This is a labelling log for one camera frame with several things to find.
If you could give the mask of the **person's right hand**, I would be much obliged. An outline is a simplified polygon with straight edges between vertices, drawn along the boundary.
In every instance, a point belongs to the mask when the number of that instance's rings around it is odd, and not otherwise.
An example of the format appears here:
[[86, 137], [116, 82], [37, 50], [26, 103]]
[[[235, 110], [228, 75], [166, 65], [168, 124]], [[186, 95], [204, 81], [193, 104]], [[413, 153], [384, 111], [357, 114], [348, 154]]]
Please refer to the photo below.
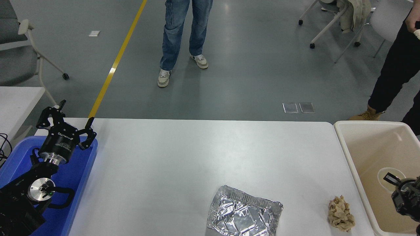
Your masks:
[[413, 7], [405, 19], [405, 24], [406, 24], [406, 28], [408, 32], [414, 33], [415, 31], [419, 30], [419, 23], [417, 23], [419, 21], [420, 21], [420, 10], [415, 9]]

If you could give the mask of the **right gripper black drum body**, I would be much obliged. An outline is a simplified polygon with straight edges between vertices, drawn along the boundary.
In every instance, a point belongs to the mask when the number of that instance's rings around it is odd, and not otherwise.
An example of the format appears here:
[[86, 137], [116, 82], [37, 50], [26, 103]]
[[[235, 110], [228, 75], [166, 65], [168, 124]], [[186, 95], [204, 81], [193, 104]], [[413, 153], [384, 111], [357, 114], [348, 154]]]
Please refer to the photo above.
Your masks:
[[418, 179], [404, 178], [394, 181], [395, 191], [394, 196], [404, 195], [406, 197], [418, 196]]

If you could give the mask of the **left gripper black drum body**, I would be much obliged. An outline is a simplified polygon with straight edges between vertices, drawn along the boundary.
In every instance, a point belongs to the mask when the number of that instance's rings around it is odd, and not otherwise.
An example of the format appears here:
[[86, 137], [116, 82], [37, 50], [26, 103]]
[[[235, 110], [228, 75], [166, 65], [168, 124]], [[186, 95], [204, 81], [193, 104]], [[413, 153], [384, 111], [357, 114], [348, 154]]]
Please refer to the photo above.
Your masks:
[[80, 136], [75, 133], [50, 130], [43, 145], [39, 149], [39, 157], [43, 159], [57, 159], [60, 162], [69, 162], [79, 142]]

